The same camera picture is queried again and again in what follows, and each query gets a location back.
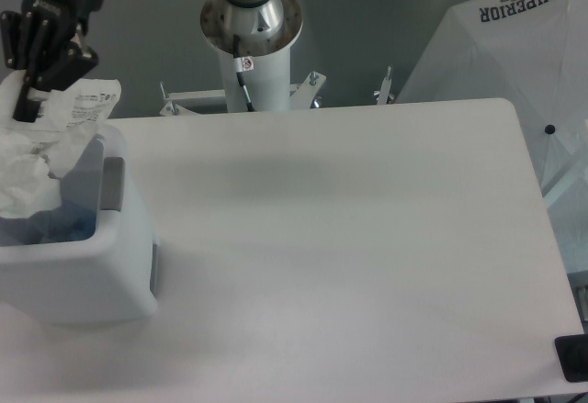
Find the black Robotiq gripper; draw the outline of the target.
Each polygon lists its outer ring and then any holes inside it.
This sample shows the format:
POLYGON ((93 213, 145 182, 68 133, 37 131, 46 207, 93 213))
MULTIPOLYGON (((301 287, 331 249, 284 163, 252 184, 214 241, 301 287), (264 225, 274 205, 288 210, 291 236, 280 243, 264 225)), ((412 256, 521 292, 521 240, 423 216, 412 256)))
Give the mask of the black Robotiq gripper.
POLYGON ((24 71, 13 119, 35 122, 40 103, 28 98, 32 88, 41 92, 65 91, 97 67, 99 58, 85 42, 90 14, 98 11, 104 0, 43 0, 53 14, 67 9, 78 23, 73 37, 43 67, 45 50, 51 38, 51 23, 32 10, 34 0, 22 0, 21 15, 13 11, 1 13, 1 38, 5 63, 9 69, 24 71))

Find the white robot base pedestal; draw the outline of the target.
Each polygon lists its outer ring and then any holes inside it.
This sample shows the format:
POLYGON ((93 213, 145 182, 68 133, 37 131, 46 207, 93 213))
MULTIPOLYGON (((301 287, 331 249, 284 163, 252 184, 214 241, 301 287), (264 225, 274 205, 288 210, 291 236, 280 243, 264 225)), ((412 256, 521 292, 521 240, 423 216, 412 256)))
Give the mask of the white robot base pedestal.
POLYGON ((290 50, 302 29, 297 0, 253 8, 207 0, 200 25, 218 56, 230 113, 289 109, 290 50))

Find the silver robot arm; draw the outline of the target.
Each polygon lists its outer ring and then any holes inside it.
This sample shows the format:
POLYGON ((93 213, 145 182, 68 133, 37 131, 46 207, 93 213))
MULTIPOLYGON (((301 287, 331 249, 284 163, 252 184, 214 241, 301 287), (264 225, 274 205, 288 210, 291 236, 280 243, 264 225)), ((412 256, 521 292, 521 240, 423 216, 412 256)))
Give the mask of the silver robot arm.
MULTIPOLYGON (((228 0, 253 8, 269 0, 228 0)), ((17 100, 8 108, 18 122, 33 123, 40 104, 33 90, 65 91, 99 64, 97 53, 86 46, 89 18, 104 0, 22 0, 18 12, 1 14, 1 40, 6 67, 23 72, 17 100)))

